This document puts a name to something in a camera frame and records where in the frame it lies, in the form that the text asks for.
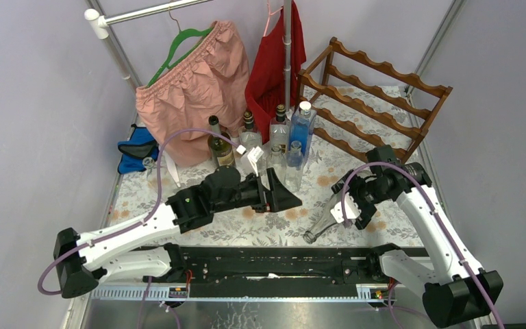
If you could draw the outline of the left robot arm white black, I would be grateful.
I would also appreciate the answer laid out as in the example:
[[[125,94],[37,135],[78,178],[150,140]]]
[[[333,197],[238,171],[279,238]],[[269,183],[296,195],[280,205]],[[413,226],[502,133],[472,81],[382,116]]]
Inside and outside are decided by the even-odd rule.
[[[178,281],[187,266],[177,245],[142,246],[206,226],[219,212],[244,207],[257,213],[282,212],[302,205],[274,169],[267,170],[267,178],[265,186],[254,173],[242,178],[233,167],[219,167],[200,184],[176,192],[146,215],[90,232],[59,231],[53,251],[58,294],[65,299],[78,297],[113,279]]]

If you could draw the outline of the clear glass wine bottle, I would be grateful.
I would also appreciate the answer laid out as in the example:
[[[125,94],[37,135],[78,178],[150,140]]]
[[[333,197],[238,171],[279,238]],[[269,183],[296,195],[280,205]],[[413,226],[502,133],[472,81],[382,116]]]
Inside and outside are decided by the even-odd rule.
[[[341,206],[341,193],[333,194],[323,207],[319,219],[305,231],[303,239],[308,244],[313,244],[328,229],[333,226],[345,226],[341,210],[335,208]]]

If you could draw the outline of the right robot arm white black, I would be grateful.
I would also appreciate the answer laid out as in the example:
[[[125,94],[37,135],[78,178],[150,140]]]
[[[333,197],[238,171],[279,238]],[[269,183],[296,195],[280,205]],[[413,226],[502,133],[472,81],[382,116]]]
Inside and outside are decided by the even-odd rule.
[[[367,227],[376,206],[393,201],[405,213],[423,243],[431,268],[389,243],[372,249],[365,272],[374,282],[393,279],[422,299],[431,322],[447,328],[492,315],[505,324],[495,307],[503,280],[471,254],[449,222],[423,166],[401,164],[389,145],[368,152],[368,162],[350,170],[332,186],[329,218],[345,226]]]

